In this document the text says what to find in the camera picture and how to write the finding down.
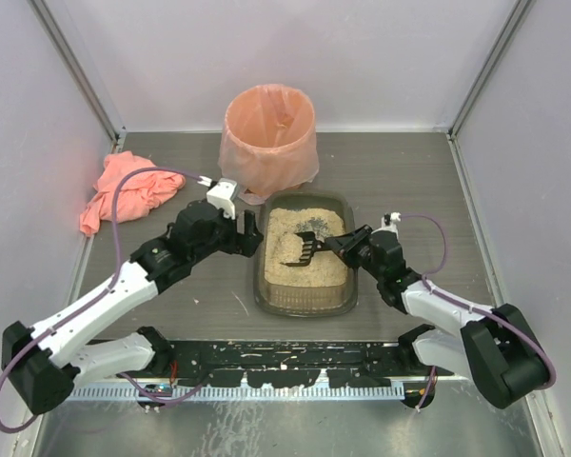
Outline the black slotted litter scoop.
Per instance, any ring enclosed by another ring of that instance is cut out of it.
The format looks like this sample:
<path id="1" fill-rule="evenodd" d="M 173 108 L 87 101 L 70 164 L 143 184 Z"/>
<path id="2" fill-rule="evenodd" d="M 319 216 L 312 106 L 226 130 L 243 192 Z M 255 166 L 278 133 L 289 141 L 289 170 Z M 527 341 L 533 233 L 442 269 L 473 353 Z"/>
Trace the black slotted litter scoop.
<path id="1" fill-rule="evenodd" d="M 289 268 L 307 267 L 316 252 L 329 251 L 329 247 L 324 241 L 316 238 L 313 231 L 296 232 L 296 235 L 302 240 L 302 251 L 299 259 L 295 262 L 285 262 L 284 266 Z"/>

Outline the dark green litter box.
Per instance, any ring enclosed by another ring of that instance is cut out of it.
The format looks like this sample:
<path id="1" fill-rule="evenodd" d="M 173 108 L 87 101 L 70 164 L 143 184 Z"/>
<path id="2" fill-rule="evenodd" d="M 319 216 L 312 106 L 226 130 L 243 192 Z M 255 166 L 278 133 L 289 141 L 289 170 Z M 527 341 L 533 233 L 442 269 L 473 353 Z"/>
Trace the dark green litter box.
<path id="1" fill-rule="evenodd" d="M 256 254 L 254 298 L 272 314 L 324 317 L 344 314 L 358 301 L 357 273 L 323 246 L 355 228 L 345 198 L 335 192 L 290 190 L 261 209 L 265 236 Z"/>

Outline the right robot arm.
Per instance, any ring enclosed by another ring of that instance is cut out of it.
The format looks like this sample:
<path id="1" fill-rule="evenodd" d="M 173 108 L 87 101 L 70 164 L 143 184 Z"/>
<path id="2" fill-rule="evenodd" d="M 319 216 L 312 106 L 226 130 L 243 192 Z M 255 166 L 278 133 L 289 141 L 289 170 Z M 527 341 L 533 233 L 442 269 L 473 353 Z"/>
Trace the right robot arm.
<path id="1" fill-rule="evenodd" d="M 435 286 L 406 264 L 396 232 L 364 226 L 327 238 L 325 246 L 372 276 L 387 305 L 432 325 L 412 343 L 422 364 L 473 381 L 493 407 L 555 384 L 554 365 L 518 308 L 492 308 Z"/>

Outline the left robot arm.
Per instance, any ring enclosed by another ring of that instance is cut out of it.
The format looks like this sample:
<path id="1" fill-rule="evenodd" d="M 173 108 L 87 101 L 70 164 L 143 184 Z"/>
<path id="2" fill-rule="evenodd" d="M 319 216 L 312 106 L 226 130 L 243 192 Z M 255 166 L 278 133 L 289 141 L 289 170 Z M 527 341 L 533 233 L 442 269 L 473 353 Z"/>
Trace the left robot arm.
<path id="1" fill-rule="evenodd" d="M 27 328 L 15 322 L 2 339 L 2 365 L 34 415 L 61 405 L 78 388 L 111 375 L 171 370 L 171 343 L 153 327 L 119 340 L 94 338 L 123 315 L 187 278 L 216 252 L 252 257 L 263 240 L 251 210 L 228 217 L 208 200 L 181 210 L 167 231 L 146 241 L 117 273 L 62 311 Z"/>

